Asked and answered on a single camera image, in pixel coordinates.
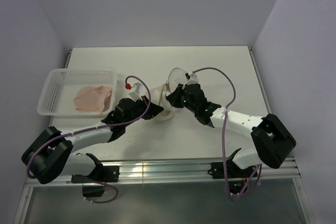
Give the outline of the white bra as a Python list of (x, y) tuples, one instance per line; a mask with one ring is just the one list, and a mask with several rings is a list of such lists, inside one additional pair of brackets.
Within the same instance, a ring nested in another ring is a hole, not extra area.
[(171, 94), (169, 85), (165, 83), (163, 85), (150, 89), (150, 92), (151, 102), (163, 108), (163, 111), (155, 116), (154, 120), (158, 122), (163, 122), (171, 119), (175, 114), (175, 109), (166, 99), (166, 95)]

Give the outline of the pink bra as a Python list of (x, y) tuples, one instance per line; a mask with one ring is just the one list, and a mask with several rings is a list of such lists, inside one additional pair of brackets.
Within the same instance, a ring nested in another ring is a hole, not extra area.
[(103, 112), (112, 95), (110, 86), (87, 86), (76, 94), (73, 103), (75, 109), (82, 112)]

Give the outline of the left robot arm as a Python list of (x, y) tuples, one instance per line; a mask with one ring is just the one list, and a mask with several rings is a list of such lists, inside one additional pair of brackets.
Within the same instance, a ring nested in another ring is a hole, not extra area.
[(125, 133), (128, 125), (139, 119), (150, 120), (162, 111), (163, 107), (146, 97), (137, 101), (124, 98), (106, 118), (89, 128), (60, 131), (50, 126), (22, 155), (27, 176), (41, 184), (47, 184), (60, 175), (71, 175), (75, 183), (85, 178), (91, 182), (115, 181), (116, 175), (93, 154), (76, 152), (92, 145), (113, 142)]

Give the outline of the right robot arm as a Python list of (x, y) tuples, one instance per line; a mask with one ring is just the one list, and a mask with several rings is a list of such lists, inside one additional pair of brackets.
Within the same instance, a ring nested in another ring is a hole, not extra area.
[(284, 124), (274, 114), (252, 116), (208, 101), (201, 86), (197, 84), (178, 84), (175, 91), (166, 95), (173, 108), (186, 108), (191, 111), (202, 125), (226, 129), (250, 138), (253, 147), (237, 148), (227, 164), (228, 173), (240, 176), (245, 169), (265, 164), (279, 168), (297, 143)]

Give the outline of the white plastic basket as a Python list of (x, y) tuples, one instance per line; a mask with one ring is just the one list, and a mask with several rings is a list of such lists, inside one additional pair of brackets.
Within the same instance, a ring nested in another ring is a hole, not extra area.
[[(112, 89), (110, 98), (102, 112), (84, 112), (76, 110), (74, 99), (85, 87), (106, 86)], [(37, 112), (66, 118), (98, 118), (106, 116), (113, 108), (117, 90), (117, 72), (114, 69), (54, 69), (42, 89)]]

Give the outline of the aluminium frame rail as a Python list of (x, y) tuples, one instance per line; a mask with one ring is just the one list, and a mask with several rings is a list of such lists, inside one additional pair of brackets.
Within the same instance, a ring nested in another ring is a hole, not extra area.
[[(104, 166), (118, 166), (119, 176), (117, 185), (122, 184), (159, 184), (159, 183), (192, 183), (218, 182), (212, 179), (207, 171), (211, 163), (220, 162), (221, 158), (198, 159), (162, 159), (151, 161), (103, 161)], [(260, 180), (263, 179), (294, 179), (300, 178), (296, 161), (293, 157), (287, 158), (278, 169), (262, 165)], [(71, 176), (60, 176), (51, 183), (42, 185), (36, 179), (26, 179), (25, 186), (79, 186), (71, 183)]]

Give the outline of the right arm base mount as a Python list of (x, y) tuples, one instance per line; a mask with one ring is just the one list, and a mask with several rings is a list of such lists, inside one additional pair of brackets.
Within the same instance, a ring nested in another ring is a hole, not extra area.
[[(256, 166), (250, 166), (246, 169), (240, 169), (231, 161), (226, 162), (228, 179), (236, 179), (228, 182), (230, 192), (237, 195), (242, 190), (248, 177), (255, 171)], [(211, 168), (207, 173), (212, 176), (212, 179), (224, 179), (224, 166), (222, 162), (212, 162)]]

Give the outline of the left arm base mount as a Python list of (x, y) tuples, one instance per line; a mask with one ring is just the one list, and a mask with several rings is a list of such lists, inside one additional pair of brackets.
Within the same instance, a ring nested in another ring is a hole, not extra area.
[(119, 191), (115, 188), (114, 183), (119, 179), (119, 166), (99, 166), (96, 167), (89, 175), (72, 175), (72, 184), (82, 184), (82, 195), (97, 201), (107, 193), (112, 193), (116, 198)]

